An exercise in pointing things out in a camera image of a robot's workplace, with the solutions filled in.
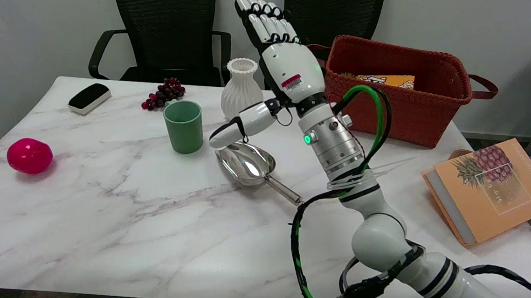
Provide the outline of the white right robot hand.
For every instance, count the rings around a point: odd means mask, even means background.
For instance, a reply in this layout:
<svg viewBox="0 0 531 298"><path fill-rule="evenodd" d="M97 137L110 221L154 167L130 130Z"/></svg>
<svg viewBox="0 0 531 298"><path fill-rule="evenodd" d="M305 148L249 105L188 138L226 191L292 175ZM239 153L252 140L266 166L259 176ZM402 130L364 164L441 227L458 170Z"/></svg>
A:
<svg viewBox="0 0 531 298"><path fill-rule="evenodd" d="M296 109L301 131L332 117L325 97L324 76L315 55L301 43L284 10L274 3L236 0L251 43L260 54L259 66L275 98L245 108L228 124L216 129L209 145L222 149L269 128L282 109Z"/></svg>

